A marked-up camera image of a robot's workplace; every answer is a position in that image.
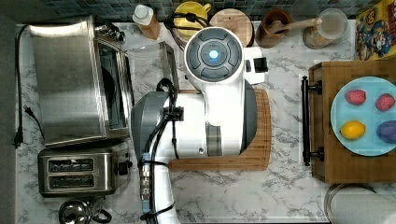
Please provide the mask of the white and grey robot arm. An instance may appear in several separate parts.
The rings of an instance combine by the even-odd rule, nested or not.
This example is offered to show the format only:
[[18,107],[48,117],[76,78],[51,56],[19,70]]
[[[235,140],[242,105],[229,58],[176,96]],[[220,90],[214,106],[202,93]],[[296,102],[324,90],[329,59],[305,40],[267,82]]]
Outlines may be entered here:
[[146,224],[180,224],[170,161],[238,156],[257,131],[256,95],[246,77],[244,48],[235,34],[206,27],[190,38],[183,59],[195,91],[182,93],[164,77],[130,112],[141,220]]

